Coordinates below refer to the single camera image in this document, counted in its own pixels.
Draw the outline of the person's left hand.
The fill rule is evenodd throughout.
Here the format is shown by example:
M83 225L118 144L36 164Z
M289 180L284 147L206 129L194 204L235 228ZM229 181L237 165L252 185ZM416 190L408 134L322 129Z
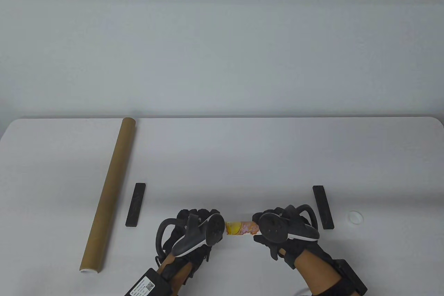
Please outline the person's left hand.
M174 260L162 272L165 279L187 264L191 265L186 279L193 278L204 261L209 261L212 247L223 238L224 219L216 209L183 209L175 218L164 220L156 234L156 262L162 265L172 255Z

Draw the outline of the person's right hand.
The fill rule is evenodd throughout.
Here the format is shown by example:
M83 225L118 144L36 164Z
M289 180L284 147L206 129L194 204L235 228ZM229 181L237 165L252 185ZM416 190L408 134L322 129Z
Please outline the person's right hand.
M283 258L290 268L295 269L295 260L308 251L333 266L333 258L318 244L317 219L309 205L268 209L255 213L252 220L260 231L260 235L253 237L254 242L268 247L275 261Z

